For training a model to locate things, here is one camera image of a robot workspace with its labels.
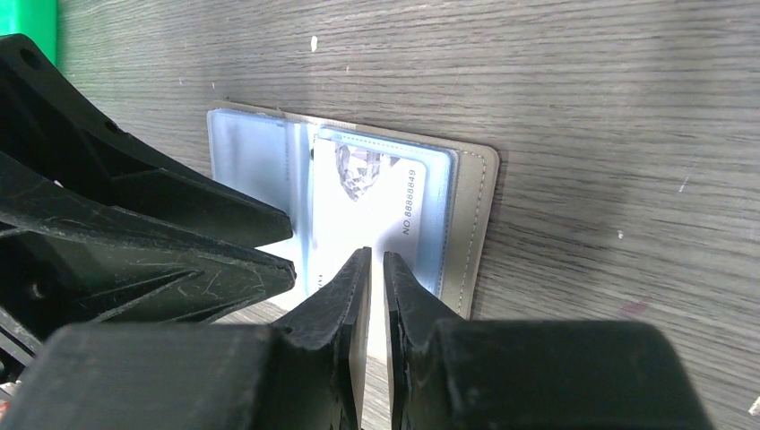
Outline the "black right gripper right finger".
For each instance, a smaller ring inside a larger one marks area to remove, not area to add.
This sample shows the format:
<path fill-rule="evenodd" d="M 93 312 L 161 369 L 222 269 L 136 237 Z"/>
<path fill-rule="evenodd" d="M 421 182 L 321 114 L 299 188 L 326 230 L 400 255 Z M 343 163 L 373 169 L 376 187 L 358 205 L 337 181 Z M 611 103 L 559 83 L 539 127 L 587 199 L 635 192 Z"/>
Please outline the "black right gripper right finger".
<path fill-rule="evenodd" d="M 395 429 L 709 429 L 678 354 L 636 321 L 468 321 L 384 255 Z"/>

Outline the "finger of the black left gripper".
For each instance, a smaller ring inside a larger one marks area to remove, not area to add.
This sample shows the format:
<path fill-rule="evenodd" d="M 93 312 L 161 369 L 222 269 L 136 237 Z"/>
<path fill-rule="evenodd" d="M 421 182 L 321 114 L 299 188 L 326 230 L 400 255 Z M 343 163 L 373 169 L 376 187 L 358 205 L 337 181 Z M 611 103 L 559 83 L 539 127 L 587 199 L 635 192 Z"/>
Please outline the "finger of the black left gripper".
<path fill-rule="evenodd" d="M 290 290 L 293 264 L 259 250 L 280 212 L 165 169 L 94 202 L 1 158 L 1 365 L 31 364 L 74 323 L 205 323 Z"/>
<path fill-rule="evenodd" d="M 203 236 L 257 247 L 293 235 L 283 211 L 123 131 L 22 34 L 1 38 L 1 152 L 90 201 Z"/>

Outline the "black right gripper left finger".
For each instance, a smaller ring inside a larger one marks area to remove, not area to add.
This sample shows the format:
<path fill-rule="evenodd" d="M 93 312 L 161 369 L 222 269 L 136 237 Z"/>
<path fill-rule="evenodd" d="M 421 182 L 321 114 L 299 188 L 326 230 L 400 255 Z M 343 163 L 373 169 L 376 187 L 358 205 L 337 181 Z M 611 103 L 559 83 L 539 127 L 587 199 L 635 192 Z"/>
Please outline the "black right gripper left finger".
<path fill-rule="evenodd" d="M 266 325 L 77 324 L 43 348 L 4 429 L 358 429 L 372 252 Z"/>

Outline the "white VIP card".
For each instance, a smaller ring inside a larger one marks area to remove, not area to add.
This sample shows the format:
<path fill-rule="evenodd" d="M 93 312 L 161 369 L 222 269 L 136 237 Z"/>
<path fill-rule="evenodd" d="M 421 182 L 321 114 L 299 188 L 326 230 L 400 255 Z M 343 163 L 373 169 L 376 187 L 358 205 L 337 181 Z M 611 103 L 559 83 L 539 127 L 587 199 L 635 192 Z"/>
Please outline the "white VIP card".
<path fill-rule="evenodd" d="M 381 260 L 400 254 L 418 262 L 426 166 L 346 143 L 314 146 L 313 212 L 308 280 L 330 281 L 358 248 Z"/>

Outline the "grey card holder wallet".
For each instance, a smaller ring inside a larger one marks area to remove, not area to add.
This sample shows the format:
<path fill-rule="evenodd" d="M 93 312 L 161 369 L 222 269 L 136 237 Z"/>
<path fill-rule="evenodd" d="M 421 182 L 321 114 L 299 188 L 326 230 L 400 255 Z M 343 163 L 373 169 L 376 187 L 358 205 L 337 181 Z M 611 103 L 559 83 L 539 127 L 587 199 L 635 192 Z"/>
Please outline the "grey card holder wallet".
<path fill-rule="evenodd" d="M 207 126 L 213 178 L 290 218 L 292 238 L 267 251 L 298 278 L 275 305 L 293 309 L 369 246 L 400 254 L 424 288 L 471 315 L 496 150 L 231 102 Z"/>

